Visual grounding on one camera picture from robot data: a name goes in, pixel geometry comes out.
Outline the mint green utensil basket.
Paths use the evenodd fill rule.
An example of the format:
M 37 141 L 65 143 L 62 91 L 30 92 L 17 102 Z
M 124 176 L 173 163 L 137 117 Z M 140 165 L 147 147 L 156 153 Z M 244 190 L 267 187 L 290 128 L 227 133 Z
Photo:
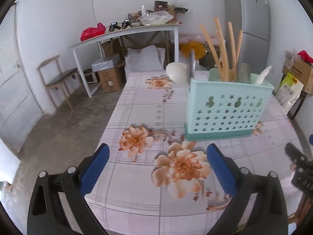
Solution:
M 223 82 L 218 69 L 209 70 L 206 81 L 191 79 L 185 140 L 250 136 L 273 89 L 267 80 L 261 85 Z

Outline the red plastic bag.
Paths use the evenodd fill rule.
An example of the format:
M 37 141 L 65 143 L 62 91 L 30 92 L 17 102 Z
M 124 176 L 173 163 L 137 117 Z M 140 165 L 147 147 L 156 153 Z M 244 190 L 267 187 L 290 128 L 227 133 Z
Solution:
M 99 22 L 96 27 L 84 29 L 81 33 L 80 41 L 85 41 L 106 33 L 106 27 Z

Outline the wooden chair black seat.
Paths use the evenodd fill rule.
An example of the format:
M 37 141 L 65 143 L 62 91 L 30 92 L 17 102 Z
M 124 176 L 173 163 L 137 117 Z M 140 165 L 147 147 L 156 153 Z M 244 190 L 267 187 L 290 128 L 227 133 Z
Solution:
M 58 75 L 56 77 L 54 77 L 51 81 L 49 81 L 48 83 L 45 82 L 45 79 L 43 77 L 43 73 L 42 73 L 42 69 L 47 66 L 48 64 L 50 64 L 51 62 L 55 62 L 56 63 L 56 67 L 58 70 Z M 59 63 L 59 55 L 56 55 L 54 57 L 51 57 L 47 60 L 44 60 L 43 62 L 40 63 L 40 65 L 37 67 L 37 71 L 39 72 L 41 81 L 46 89 L 46 92 L 48 94 L 48 97 L 51 101 L 51 103 L 54 105 L 54 107 L 56 109 L 58 109 L 58 106 L 56 105 L 56 102 L 54 101 L 50 90 L 51 89 L 56 89 L 57 91 L 60 89 L 61 92 L 63 93 L 64 99 L 66 101 L 66 103 L 68 104 L 69 108 L 71 109 L 71 111 L 74 110 L 69 97 L 71 96 L 69 88 L 66 84 L 66 81 L 71 79 L 77 79 L 79 77 L 79 73 L 78 73 L 78 69 L 74 68 L 74 69 L 70 69 L 70 70 L 66 70 L 65 72 L 63 72 L 60 68 L 60 63 Z

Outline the white door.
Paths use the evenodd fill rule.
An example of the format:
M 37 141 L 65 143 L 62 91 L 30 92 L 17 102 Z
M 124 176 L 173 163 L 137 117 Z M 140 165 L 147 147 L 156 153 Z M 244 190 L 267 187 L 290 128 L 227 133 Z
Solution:
M 13 152 L 19 152 L 42 117 L 25 76 L 16 35 L 16 5 L 1 23 L 1 139 Z

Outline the grey refrigerator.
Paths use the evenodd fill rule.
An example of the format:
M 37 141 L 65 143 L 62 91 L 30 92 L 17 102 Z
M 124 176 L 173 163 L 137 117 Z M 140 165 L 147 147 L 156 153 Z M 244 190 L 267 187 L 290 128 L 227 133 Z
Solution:
M 231 22 L 235 42 L 242 30 L 238 63 L 246 63 L 253 74 L 266 68 L 270 44 L 270 8 L 268 0 L 224 0 L 226 22 Z

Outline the floral tablecloth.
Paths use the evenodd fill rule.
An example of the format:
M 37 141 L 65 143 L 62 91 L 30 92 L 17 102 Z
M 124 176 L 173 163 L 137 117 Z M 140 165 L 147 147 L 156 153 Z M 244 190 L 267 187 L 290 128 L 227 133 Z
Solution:
M 184 139 L 189 90 L 163 71 L 132 73 L 101 137 L 110 149 L 85 199 L 100 224 L 121 234 L 206 234 L 231 198 L 206 159 L 207 141 Z M 271 97 L 251 136 L 215 145 L 239 167 L 279 176 L 288 214 L 300 203 L 287 143 L 300 145 L 281 105 Z

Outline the cardboard box under table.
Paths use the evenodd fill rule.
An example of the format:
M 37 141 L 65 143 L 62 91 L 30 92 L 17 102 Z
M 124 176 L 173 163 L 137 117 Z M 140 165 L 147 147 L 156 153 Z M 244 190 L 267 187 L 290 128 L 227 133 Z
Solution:
M 98 76 L 104 93 L 119 91 L 126 83 L 125 61 L 121 61 L 116 67 L 100 70 Z

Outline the metal spoon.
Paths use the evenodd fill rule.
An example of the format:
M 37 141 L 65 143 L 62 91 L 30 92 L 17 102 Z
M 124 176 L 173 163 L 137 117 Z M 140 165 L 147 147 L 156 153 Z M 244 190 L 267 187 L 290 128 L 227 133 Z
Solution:
M 246 63 L 241 63 L 237 66 L 237 81 L 239 83 L 250 83 L 250 66 Z

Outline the bundle of wooden chopsticks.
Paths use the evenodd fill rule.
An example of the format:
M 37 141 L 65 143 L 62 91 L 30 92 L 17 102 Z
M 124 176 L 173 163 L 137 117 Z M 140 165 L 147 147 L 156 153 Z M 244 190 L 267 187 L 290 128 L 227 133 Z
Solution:
M 238 61 L 239 61 L 239 55 L 241 52 L 241 45 L 242 45 L 242 39 L 244 32 L 242 30 L 239 30 L 238 34 L 238 40 L 237 43 L 235 43 L 235 35 L 234 35 L 234 29 L 231 22 L 227 22 L 228 25 L 228 31 L 229 31 L 229 37 L 230 37 L 230 48 L 231 48 L 231 60 L 228 59 L 228 52 L 226 48 L 226 41 L 223 36 L 223 32 L 221 29 L 221 25 L 218 18 L 214 19 L 215 23 L 215 29 L 217 38 L 219 41 L 219 49 L 220 49 L 220 56 L 218 56 L 215 47 L 213 45 L 213 42 L 211 40 L 211 37 L 209 33 L 207 32 L 207 29 L 205 25 L 201 24 L 200 29 L 201 32 L 205 38 L 205 41 L 207 42 L 209 49 L 213 55 L 213 59 L 215 61 L 215 65 L 218 69 L 220 79 L 223 82 L 237 82 L 238 80 Z

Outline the white side table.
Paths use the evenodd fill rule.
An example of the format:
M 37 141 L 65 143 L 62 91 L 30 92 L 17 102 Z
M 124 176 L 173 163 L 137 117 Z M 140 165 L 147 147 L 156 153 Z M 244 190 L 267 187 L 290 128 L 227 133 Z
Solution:
M 134 28 L 126 28 L 126 29 L 120 29 L 115 30 L 113 32 L 107 32 L 105 34 L 102 34 L 100 36 L 93 37 L 91 39 L 81 41 L 80 43 L 73 45 L 69 47 L 70 50 L 72 50 L 76 67 L 78 69 L 78 72 L 80 73 L 83 86 L 86 90 L 86 94 L 89 98 L 92 98 L 93 94 L 98 90 L 100 87 L 100 83 L 96 87 L 94 87 L 92 90 L 88 86 L 88 83 L 85 79 L 85 75 L 83 73 L 82 65 L 79 61 L 78 55 L 76 53 L 76 50 L 82 47 L 85 47 L 87 45 L 96 43 L 99 48 L 100 56 L 104 57 L 105 53 L 101 46 L 102 41 L 109 41 L 110 45 L 112 45 L 112 40 L 118 38 L 121 44 L 122 48 L 125 48 L 125 45 L 123 43 L 123 37 L 127 39 L 129 42 L 133 43 L 133 45 L 136 45 L 133 39 L 129 37 L 129 35 L 132 34 L 138 34 L 138 33 L 148 33 L 148 32 L 154 32 L 154 37 L 157 35 L 157 32 L 164 32 L 165 35 L 168 35 L 167 38 L 169 40 L 173 40 L 174 44 L 174 61 L 179 61 L 179 30 L 178 27 L 180 27 L 183 23 L 182 22 L 176 22 L 176 23 L 166 23 L 162 25 L 148 25 L 148 26 L 140 26 L 140 27 L 134 27 Z

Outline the green yellow rice bag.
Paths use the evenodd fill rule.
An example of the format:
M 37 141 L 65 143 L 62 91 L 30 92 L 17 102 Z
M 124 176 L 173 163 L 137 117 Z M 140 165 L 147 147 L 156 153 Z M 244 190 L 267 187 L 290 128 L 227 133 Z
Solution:
M 303 84 L 290 72 L 282 80 L 275 97 L 287 114 L 299 99 Z

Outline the clear plastic bag on table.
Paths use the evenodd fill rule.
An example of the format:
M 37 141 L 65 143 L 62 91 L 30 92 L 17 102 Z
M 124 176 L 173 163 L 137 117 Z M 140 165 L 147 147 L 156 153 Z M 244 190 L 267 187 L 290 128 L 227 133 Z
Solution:
M 141 18 L 141 23 L 143 25 L 162 25 L 166 24 L 173 18 L 174 16 L 168 13 L 167 11 L 157 11 Z

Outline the white sack under table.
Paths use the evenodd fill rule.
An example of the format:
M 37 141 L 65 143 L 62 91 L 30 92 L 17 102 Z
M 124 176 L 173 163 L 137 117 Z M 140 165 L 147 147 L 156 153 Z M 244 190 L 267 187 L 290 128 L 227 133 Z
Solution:
M 165 48 L 150 45 L 143 49 L 127 49 L 125 57 L 125 73 L 130 74 L 140 71 L 163 70 L 165 62 Z

